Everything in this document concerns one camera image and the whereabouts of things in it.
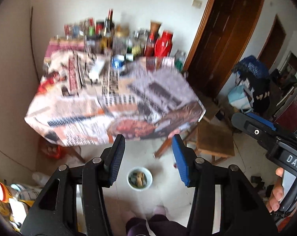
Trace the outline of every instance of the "hand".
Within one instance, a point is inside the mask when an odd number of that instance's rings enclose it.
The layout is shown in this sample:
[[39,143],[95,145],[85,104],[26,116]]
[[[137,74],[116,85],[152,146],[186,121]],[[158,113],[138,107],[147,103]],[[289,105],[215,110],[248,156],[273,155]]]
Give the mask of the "hand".
[[282,186],[282,178],[281,178],[283,176],[283,172],[284,172],[283,168],[278,168],[275,171],[275,173],[280,177],[277,179],[277,181],[273,187],[269,201],[267,202],[267,209],[269,212],[277,211],[280,208],[279,201],[284,196],[284,189]]

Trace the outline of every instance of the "wooden door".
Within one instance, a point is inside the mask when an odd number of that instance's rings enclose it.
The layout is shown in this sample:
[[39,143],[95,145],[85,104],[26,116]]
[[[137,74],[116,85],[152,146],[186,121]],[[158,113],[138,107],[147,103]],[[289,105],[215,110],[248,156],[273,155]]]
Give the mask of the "wooden door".
[[188,82],[213,98],[231,74],[256,25],[263,0],[215,0],[188,68]]
[[271,68],[276,57],[278,56],[285,37],[286,33],[284,28],[279,18],[276,16],[267,41],[264,44],[260,55],[258,56],[258,59],[264,63],[268,69]]

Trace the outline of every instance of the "light switch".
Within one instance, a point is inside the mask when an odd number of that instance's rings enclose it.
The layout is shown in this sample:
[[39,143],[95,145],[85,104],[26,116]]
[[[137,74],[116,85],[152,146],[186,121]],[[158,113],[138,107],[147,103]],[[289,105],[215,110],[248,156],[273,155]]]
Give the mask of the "light switch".
[[201,8],[201,5],[202,5],[202,1],[201,0],[193,0],[192,1],[192,6],[193,7],[196,7],[198,9],[200,9]]

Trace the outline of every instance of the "person's leg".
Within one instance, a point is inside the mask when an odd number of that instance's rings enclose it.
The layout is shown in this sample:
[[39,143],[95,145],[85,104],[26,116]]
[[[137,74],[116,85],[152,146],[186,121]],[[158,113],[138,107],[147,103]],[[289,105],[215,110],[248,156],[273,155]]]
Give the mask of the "person's leg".
[[157,206],[154,209],[148,225],[156,236],[185,236],[187,232],[187,228],[181,224],[168,220],[163,206]]
[[124,212],[122,214],[122,220],[125,222],[125,231],[127,236],[150,236],[146,227],[146,220],[135,217],[133,212]]

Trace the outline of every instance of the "dark purple pants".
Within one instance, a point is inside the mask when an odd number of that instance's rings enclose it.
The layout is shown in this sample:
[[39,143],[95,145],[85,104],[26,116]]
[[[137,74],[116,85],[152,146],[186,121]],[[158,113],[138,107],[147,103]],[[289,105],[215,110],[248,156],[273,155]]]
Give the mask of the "dark purple pants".
[[[164,215],[154,215],[148,220],[150,229],[156,236],[185,236],[186,228],[174,221],[169,221]],[[146,220],[142,218],[131,218],[125,225],[127,236],[144,235],[149,236]]]

